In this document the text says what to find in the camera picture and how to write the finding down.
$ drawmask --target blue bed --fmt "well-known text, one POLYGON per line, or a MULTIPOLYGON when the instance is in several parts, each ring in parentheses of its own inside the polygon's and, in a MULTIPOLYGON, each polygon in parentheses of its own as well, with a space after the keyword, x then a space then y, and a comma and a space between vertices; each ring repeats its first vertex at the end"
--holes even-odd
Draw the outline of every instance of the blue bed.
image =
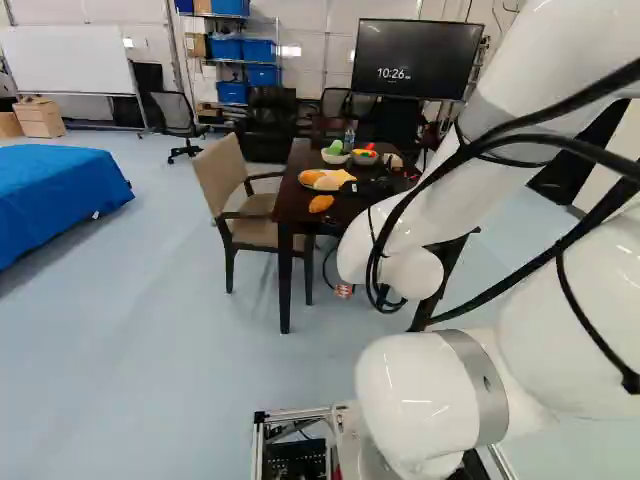
POLYGON ((0 148, 0 269, 95 212, 113 212, 133 198, 104 150, 0 148))

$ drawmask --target office chair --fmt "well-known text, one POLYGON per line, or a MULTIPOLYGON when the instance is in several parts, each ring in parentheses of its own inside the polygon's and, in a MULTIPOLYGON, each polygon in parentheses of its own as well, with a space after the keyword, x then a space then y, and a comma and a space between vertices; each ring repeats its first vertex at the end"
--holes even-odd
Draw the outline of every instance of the office chair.
POLYGON ((348 88, 325 88, 320 98, 318 113, 311 117, 311 142, 314 147, 322 146, 327 132, 342 137, 347 127, 346 106, 351 91, 348 88))
MULTIPOLYGON (((231 293, 234 260, 239 250, 278 252, 278 225, 271 221, 271 211, 277 194, 256 194, 251 182, 262 178, 281 177, 284 172, 249 175, 235 133, 230 133, 213 145, 207 146, 193 161, 193 168, 222 236, 226 260, 226 287, 227 293, 231 293), (244 184, 247 200, 237 212, 225 212, 229 197, 240 184, 244 184)), ((304 259, 307 305, 313 303, 314 246, 314 235, 293 237, 294 256, 304 259)))
POLYGON ((160 133, 172 137, 181 137, 186 140, 184 147, 171 149, 171 155, 167 159, 169 165, 174 164, 174 158, 187 154, 195 157, 202 148, 191 144, 192 138, 198 138, 209 131, 209 126, 198 127, 194 121, 193 110, 187 97, 182 92, 149 92, 151 98, 158 104, 162 111, 162 127, 160 133))
POLYGON ((377 95, 352 92, 347 102, 347 115, 357 120, 365 119, 371 115, 377 101, 377 95))
POLYGON ((247 116, 235 124, 244 158, 249 162, 286 164, 297 119, 295 88, 252 87, 247 116))

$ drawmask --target monitor screen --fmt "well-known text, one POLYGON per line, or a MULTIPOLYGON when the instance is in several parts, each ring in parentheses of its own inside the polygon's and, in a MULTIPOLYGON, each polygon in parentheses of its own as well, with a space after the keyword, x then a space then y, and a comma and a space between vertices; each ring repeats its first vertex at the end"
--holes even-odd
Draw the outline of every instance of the monitor screen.
POLYGON ((354 92, 462 100, 484 25, 360 19, 354 92))

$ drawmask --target bread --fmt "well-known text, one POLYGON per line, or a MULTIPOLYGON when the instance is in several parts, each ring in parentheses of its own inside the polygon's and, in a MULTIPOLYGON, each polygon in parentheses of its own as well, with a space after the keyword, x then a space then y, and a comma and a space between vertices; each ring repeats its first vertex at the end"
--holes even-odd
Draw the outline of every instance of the bread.
POLYGON ((334 175, 325 175, 316 180, 313 184, 313 188, 316 190, 323 190, 326 192, 333 192, 339 190, 344 182, 340 182, 334 175))
POLYGON ((325 177, 327 174, 321 170, 305 170, 300 174, 300 182, 312 187, 319 178, 325 177))
POLYGON ((309 213, 320 213, 328 210, 333 205, 334 198, 331 195, 318 195, 309 203, 309 213))

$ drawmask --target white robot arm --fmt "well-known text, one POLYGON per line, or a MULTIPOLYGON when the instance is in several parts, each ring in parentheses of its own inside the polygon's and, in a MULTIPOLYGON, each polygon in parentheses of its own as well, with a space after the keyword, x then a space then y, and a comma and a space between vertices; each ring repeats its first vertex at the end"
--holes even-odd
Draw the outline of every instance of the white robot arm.
MULTIPOLYGON (((474 140, 636 60, 639 14, 636 0, 529 0, 459 119, 464 136, 474 140)), ((639 94, 635 84, 526 131, 573 137, 616 96, 639 94)), ((459 146, 450 132, 422 181, 459 146)), ((492 153, 537 164, 557 152, 518 144, 492 153)), ((381 281, 407 298, 433 295, 442 266, 422 246, 470 232, 538 170, 473 159, 427 187, 389 234, 381 281)), ((349 227, 338 250, 343 279, 363 283, 368 252, 405 195, 349 227)), ((563 259, 514 289, 495 329, 399 335, 363 353, 356 370, 363 417, 400 477, 446 478, 465 450, 544 428, 559 412, 640 414, 640 395, 623 385, 640 372, 640 207, 589 233, 563 259)))

